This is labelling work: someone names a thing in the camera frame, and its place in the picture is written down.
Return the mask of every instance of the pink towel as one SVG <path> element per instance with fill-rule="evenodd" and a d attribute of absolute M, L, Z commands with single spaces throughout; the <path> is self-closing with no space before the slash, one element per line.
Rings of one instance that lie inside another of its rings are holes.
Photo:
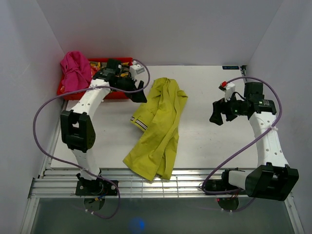
<path fill-rule="evenodd" d="M 89 87 L 92 80 L 91 67 L 80 51 L 68 52 L 60 64 L 65 74 L 62 80 L 65 93 Z"/>

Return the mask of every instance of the metal grating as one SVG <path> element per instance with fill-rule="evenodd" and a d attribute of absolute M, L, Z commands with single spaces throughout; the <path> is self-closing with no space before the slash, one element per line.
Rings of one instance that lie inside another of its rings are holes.
<path fill-rule="evenodd" d="M 128 169 L 102 169 L 102 174 L 107 179 L 119 181 L 121 196 L 125 198 L 207 197 L 199 185 L 211 171 L 174 170 L 170 180 L 156 177 L 153 181 L 145 180 Z M 75 195 L 78 172 L 47 169 L 43 178 L 34 179 L 30 197 L 79 197 Z M 221 178 L 221 173 L 222 170 L 217 171 L 212 178 Z"/>

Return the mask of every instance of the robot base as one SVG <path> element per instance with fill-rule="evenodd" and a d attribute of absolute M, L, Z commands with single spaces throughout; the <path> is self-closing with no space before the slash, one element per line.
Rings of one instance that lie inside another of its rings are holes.
<path fill-rule="evenodd" d="M 118 180 L 112 180 L 118 186 Z M 103 185 L 103 190 L 99 194 L 91 193 L 87 188 L 82 185 L 81 181 L 77 182 L 75 195 L 77 196 L 101 196 L 105 194 L 105 196 L 116 196 L 117 189 L 107 181 L 101 181 Z"/>

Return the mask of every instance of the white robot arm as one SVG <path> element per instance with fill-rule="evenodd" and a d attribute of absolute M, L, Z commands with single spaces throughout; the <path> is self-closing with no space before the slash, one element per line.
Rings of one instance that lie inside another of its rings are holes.
<path fill-rule="evenodd" d="M 96 164 L 92 152 L 92 146 L 96 139 L 96 133 L 92 125 L 94 113 L 102 100 L 111 92 L 109 88 L 98 89 L 97 86 L 110 86 L 126 91 L 141 89 L 144 85 L 140 81 L 136 88 L 136 76 L 145 71 L 143 66 L 133 64 L 126 71 L 127 76 L 121 76 L 121 61 L 109 59 L 104 70 L 98 71 L 91 81 L 92 90 L 86 91 L 79 102 L 69 111 L 62 111 L 60 116 L 62 141 L 67 144 L 76 157 L 78 165 L 83 168 L 77 174 L 79 185 L 84 188 L 83 194 L 76 195 L 97 195 L 103 191 L 103 183 L 94 176 L 88 174 L 89 171 L 95 175 L 100 175 L 101 170 Z M 126 94 L 133 102 L 146 102 L 147 99 L 143 91 Z"/>
<path fill-rule="evenodd" d="M 219 87 L 225 97 L 213 103 L 214 112 L 210 122 L 222 125 L 221 114 L 227 121 L 237 116 L 247 116 L 257 138 L 271 128 L 256 142 L 258 167 L 251 173 L 238 169 L 227 169 L 222 175 L 224 187 L 228 190 L 241 188 L 250 197 L 285 200 L 299 179 L 297 169 L 290 168 L 280 146 L 277 128 L 272 127 L 276 119 L 276 108 L 272 100 L 264 99 L 263 83 L 245 84 L 243 100 L 236 100 L 235 85 L 222 83 Z"/>

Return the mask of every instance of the red plastic bin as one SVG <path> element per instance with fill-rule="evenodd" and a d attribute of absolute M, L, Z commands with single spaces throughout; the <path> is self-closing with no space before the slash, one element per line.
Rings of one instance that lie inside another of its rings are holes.
<path fill-rule="evenodd" d="M 121 62 L 129 62 L 130 65 L 132 65 L 132 58 L 114 58 L 117 60 L 120 60 Z M 94 62 L 107 62 L 108 58 L 89 58 L 89 61 L 94 61 Z M 58 85 L 58 90 L 57 90 L 57 95 L 63 94 L 60 89 L 62 88 L 62 80 L 64 79 L 65 75 L 62 74 L 62 78 L 60 79 L 59 85 Z M 80 100 L 82 96 L 84 95 L 85 92 L 81 92 L 78 94 L 71 94 L 64 96 L 63 98 L 65 100 Z M 105 99 L 128 99 L 127 96 L 123 92 L 111 92 L 108 94 Z"/>

